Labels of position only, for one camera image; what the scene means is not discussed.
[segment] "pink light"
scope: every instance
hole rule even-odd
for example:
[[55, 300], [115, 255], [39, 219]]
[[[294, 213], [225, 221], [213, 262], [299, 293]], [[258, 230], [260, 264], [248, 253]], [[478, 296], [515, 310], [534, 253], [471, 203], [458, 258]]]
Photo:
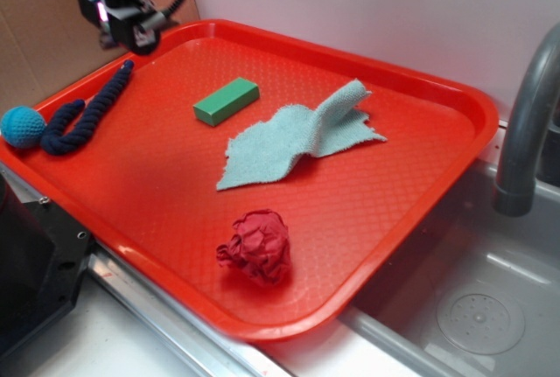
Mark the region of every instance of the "pink light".
[[99, 12], [99, 19], [103, 23], [107, 23], [109, 21], [109, 14], [107, 14], [107, 10], [105, 10], [105, 5], [101, 1], [97, 1], [97, 12]]

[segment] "red tray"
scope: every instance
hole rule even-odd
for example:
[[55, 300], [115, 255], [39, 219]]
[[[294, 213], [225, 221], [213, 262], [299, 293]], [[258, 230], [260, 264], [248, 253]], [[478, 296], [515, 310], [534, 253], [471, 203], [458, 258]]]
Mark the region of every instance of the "red tray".
[[[36, 109], [48, 120], [92, 97], [126, 58], [136, 62], [130, 84], [88, 145], [53, 157], [0, 140], [0, 159], [181, 303], [250, 341], [340, 312], [498, 124], [473, 88], [226, 21], [180, 26], [150, 57], [125, 55]], [[193, 104], [237, 77], [261, 98], [216, 128], [198, 121]], [[286, 104], [316, 108], [354, 78], [374, 92], [360, 109], [386, 143], [303, 158], [274, 184], [216, 191], [229, 138]], [[259, 208], [290, 229], [293, 270], [267, 289], [215, 260], [232, 223]]]

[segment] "crumpled red paper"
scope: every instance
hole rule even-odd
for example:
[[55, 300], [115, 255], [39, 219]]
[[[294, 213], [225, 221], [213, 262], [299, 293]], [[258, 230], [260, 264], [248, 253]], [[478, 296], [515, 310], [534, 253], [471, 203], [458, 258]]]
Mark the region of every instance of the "crumpled red paper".
[[235, 235], [219, 245], [220, 266], [238, 268], [261, 286], [276, 285], [291, 269], [288, 227], [270, 209], [244, 214], [234, 222]]

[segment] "green block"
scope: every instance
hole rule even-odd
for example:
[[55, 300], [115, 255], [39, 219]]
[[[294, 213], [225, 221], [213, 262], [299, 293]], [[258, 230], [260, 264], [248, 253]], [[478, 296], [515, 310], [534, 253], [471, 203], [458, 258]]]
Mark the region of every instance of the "green block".
[[238, 78], [196, 103], [194, 114], [202, 122], [216, 126], [258, 98], [259, 87]]

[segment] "cardboard box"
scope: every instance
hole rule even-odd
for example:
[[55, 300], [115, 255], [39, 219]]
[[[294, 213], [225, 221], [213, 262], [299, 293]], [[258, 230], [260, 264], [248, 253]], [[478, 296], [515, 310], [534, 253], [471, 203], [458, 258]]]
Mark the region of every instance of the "cardboard box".
[[[171, 1], [154, 0], [158, 8]], [[174, 19], [199, 19], [194, 0]], [[123, 54], [103, 51], [98, 40], [77, 0], [0, 0], [0, 115], [33, 106]]]

